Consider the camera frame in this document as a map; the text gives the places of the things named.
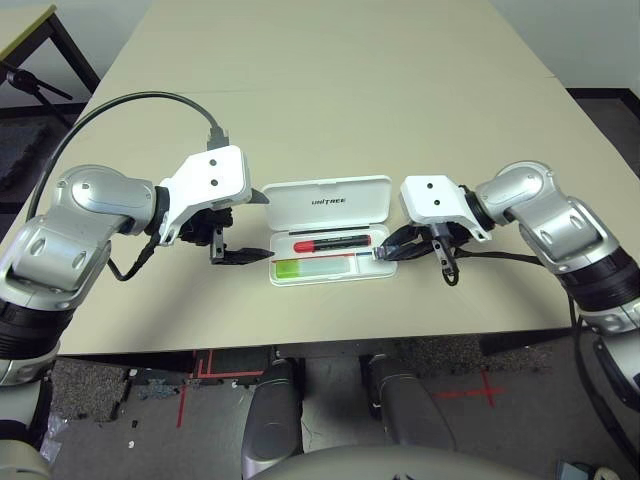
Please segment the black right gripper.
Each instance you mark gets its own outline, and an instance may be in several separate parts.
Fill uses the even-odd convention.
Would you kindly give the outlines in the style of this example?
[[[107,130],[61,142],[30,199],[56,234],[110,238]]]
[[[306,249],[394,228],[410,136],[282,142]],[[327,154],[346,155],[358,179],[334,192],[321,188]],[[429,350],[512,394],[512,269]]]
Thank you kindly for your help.
[[[473,239],[465,226],[455,222],[429,224],[425,228],[404,225],[382,242],[382,258],[388,261],[407,261],[435,253],[442,270],[452,273],[453,260],[448,249],[462,247]]]

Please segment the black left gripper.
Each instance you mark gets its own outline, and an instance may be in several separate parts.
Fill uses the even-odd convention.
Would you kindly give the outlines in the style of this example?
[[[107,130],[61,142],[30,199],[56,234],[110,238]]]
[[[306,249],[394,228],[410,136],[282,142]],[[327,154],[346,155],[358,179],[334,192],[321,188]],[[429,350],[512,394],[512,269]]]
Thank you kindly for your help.
[[[268,197],[257,189],[251,189],[248,204],[266,205]],[[204,209],[195,213],[181,227],[179,239],[195,245],[210,244],[212,265],[248,265],[268,259],[274,255],[270,250],[245,247],[229,250],[224,242],[223,229],[233,225],[232,209]]]

